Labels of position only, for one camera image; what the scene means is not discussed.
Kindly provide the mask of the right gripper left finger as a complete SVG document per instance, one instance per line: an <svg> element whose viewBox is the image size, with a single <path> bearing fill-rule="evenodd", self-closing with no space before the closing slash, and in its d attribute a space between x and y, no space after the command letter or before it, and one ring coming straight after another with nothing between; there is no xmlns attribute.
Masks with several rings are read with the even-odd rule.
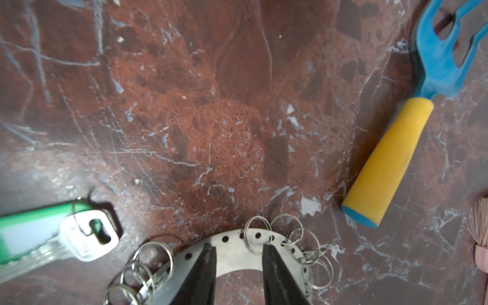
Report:
<svg viewBox="0 0 488 305"><path fill-rule="evenodd" d="M217 249L206 243L171 304L207 304L215 299Z"/></svg>

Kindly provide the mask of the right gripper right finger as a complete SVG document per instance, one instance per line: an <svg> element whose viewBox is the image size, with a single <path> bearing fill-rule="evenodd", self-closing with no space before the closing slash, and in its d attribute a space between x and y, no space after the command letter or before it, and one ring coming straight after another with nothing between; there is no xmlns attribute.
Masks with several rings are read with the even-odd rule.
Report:
<svg viewBox="0 0 488 305"><path fill-rule="evenodd" d="M273 245L263 246L262 265L264 297L267 305L309 304Z"/></svg>

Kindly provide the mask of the key with green tag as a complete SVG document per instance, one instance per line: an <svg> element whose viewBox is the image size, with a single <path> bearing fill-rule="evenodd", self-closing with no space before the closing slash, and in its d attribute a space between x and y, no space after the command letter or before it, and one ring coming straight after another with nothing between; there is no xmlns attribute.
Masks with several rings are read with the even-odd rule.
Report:
<svg viewBox="0 0 488 305"><path fill-rule="evenodd" d="M86 198L1 216L1 283L54 261L92 262L118 243L108 212Z"/></svg>

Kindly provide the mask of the blue yellow garden fork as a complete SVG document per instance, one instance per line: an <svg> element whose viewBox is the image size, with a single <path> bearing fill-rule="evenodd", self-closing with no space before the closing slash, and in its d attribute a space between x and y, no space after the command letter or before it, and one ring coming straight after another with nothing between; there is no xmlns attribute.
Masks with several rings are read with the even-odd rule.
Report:
<svg viewBox="0 0 488 305"><path fill-rule="evenodd" d="M459 94L479 43L487 35L487 25L483 25L471 37L462 64L456 65L454 46L461 32L461 20L481 2L466 1L454 12L453 27L446 39L436 35L433 25L441 4L430 1L416 24L413 47L418 84L413 96L404 102L341 204L342 211L362 226L379 227L433 112L432 99Z"/></svg>

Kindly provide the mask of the pink hand brush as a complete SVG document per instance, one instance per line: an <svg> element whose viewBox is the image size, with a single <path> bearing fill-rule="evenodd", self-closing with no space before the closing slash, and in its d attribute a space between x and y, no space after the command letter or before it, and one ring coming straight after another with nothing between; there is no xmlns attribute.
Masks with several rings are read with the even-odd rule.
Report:
<svg viewBox="0 0 488 305"><path fill-rule="evenodd" d="M475 265L487 274L487 197L481 198L471 209L467 226L475 241Z"/></svg>

